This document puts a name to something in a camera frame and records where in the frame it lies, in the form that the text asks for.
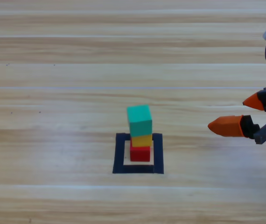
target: red cube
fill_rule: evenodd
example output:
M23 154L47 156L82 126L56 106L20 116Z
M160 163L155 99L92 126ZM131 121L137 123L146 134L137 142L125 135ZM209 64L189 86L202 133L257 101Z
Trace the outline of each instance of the red cube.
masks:
M151 147L133 147L130 141L130 161L131 162L150 162Z

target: yellow cube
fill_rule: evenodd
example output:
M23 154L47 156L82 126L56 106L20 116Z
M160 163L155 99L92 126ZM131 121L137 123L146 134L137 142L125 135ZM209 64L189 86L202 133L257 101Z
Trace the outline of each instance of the yellow cube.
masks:
M138 137L132 137L133 147L145 147L152 146L152 135L142 135Z

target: cube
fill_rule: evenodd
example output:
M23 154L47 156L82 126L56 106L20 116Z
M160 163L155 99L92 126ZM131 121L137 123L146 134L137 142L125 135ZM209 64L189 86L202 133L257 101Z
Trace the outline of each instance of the cube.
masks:
M151 147L133 147L130 144L130 161L131 162L150 162Z
M138 137L131 137L131 143L133 147L150 147L152 146L153 136L143 135Z
M150 135L153 131L153 122L148 105L130 106L127 108L130 135L138 137Z

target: black square outline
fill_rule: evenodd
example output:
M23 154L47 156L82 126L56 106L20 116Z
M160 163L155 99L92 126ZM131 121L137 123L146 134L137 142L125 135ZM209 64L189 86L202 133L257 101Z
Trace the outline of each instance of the black square outline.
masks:
M164 174L163 137L153 133L154 164L153 165L124 165L125 141L130 141L128 133L117 133L115 138L114 174Z

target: wood grain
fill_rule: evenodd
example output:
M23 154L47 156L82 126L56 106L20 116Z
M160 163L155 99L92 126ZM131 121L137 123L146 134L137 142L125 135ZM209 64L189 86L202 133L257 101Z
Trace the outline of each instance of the wood grain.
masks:
M258 91L266 87L266 64L0 64L0 87L255 87Z
M0 224L265 224L266 143L207 128L266 124L265 30L266 0L0 0ZM139 104L165 174L114 175Z

